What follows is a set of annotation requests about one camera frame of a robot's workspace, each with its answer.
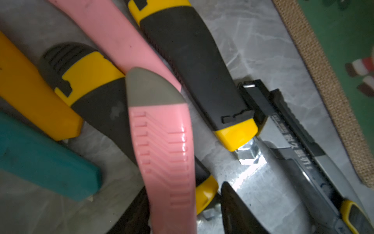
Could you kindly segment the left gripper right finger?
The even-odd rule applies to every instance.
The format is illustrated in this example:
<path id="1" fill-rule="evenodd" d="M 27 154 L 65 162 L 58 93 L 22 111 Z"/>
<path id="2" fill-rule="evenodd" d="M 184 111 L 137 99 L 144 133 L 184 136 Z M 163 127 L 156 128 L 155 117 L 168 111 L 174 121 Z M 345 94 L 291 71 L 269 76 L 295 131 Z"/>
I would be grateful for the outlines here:
<path id="1" fill-rule="evenodd" d="M 268 234 L 228 182 L 221 187 L 221 211 L 226 234 Z"/>

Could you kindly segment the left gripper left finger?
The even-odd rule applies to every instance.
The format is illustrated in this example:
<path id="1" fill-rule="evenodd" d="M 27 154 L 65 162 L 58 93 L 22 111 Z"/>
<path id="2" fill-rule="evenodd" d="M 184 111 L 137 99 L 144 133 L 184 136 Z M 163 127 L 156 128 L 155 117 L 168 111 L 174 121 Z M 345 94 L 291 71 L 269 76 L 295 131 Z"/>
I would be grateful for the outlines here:
<path id="1" fill-rule="evenodd" d="M 150 234 L 149 218 L 149 200 L 143 187 L 107 234 Z"/>

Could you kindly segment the black metal utility knife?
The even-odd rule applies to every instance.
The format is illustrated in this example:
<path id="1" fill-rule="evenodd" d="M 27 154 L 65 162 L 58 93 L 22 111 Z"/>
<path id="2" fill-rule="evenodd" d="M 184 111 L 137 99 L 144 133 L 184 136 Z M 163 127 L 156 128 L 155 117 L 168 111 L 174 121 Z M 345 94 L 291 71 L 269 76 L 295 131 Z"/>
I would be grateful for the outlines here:
<path id="1" fill-rule="evenodd" d="M 257 139 L 276 158 L 294 186 L 317 234 L 371 234 L 370 222 L 351 184 L 296 119 L 279 89 L 260 80 L 238 84 L 254 111 Z"/>

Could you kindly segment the green burlap christmas pouch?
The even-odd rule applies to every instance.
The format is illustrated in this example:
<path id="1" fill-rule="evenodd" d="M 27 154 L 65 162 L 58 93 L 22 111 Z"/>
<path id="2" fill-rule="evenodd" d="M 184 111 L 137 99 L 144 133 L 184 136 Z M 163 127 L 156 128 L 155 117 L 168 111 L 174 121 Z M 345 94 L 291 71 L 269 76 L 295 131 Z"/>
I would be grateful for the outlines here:
<path id="1" fill-rule="evenodd" d="M 274 1 L 356 174 L 374 186 L 373 1 Z"/>

